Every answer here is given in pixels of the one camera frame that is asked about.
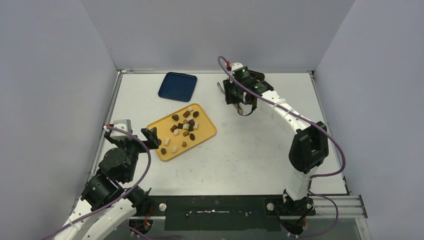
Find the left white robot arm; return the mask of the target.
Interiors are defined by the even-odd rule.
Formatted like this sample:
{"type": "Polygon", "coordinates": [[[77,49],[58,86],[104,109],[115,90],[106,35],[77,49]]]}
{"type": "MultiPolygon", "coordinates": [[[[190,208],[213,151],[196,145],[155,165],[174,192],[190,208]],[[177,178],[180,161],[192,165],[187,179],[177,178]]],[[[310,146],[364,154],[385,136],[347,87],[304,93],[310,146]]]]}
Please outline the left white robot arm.
{"type": "Polygon", "coordinates": [[[124,220],[153,209],[150,191],[139,184],[150,169],[150,151],[161,144],[157,128],[141,129],[145,140],[122,124],[106,124],[104,129],[104,137],[115,147],[104,155],[54,240],[103,240],[124,220]]]}

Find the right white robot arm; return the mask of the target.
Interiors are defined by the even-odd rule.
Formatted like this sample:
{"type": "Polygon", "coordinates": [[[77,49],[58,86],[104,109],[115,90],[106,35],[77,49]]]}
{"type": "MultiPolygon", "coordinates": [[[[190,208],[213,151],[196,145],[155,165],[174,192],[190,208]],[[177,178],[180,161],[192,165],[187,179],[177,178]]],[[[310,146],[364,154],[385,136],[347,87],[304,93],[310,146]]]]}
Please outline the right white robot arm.
{"type": "Polygon", "coordinates": [[[288,159],[293,167],[289,184],[283,192],[283,207],[295,214],[308,197],[310,178],[329,155],[326,125],[319,121],[311,125],[301,120],[301,115],[274,88],[263,79],[253,76],[247,68],[238,69],[233,78],[220,85],[228,105],[251,105],[272,118],[287,133],[293,134],[288,159]]]}

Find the yellow plastic tray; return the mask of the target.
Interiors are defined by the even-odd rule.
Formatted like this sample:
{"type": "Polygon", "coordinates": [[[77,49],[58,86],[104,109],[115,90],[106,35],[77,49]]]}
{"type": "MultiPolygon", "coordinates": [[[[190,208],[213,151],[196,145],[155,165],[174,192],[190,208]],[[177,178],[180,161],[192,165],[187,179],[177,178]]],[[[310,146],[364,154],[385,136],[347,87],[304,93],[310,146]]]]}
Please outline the yellow plastic tray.
{"type": "Polygon", "coordinates": [[[157,137],[160,141],[160,146],[156,150],[156,153],[158,158],[163,162],[170,161],[171,159],[182,155],[188,150],[212,138],[217,133],[215,125],[210,120],[203,108],[197,103],[189,104],[186,107],[170,113],[147,126],[148,129],[153,127],[157,128],[157,137]],[[188,107],[193,107],[193,111],[190,112],[190,115],[187,118],[185,118],[183,117],[183,113],[188,110],[188,107]],[[198,117],[193,117],[193,113],[195,111],[199,112],[198,117]],[[179,120],[173,120],[172,115],[178,115],[179,120]],[[177,128],[180,133],[178,136],[174,136],[173,132],[171,132],[171,127],[173,125],[177,126],[179,123],[183,125],[189,124],[189,128],[187,130],[177,128]],[[183,136],[183,132],[185,131],[189,131],[190,134],[194,134],[195,140],[190,139],[190,134],[188,136],[183,136]],[[171,139],[169,146],[165,146],[165,140],[167,138],[171,139]],[[186,147],[182,147],[183,142],[187,143],[186,147]],[[179,148],[177,153],[171,153],[173,147],[179,148]],[[161,148],[166,149],[166,154],[161,154],[161,148]]]}

